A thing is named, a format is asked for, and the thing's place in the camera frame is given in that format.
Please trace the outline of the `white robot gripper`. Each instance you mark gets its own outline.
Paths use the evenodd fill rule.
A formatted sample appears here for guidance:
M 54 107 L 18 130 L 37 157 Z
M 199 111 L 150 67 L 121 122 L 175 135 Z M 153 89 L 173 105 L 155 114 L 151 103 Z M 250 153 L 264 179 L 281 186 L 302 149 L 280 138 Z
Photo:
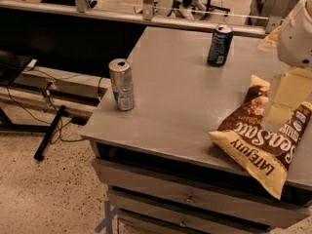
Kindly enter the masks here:
M 297 67 L 272 80 L 263 122 L 274 126 L 285 124 L 312 93 L 312 0 L 299 0 L 284 19 L 277 52 L 280 61 Z

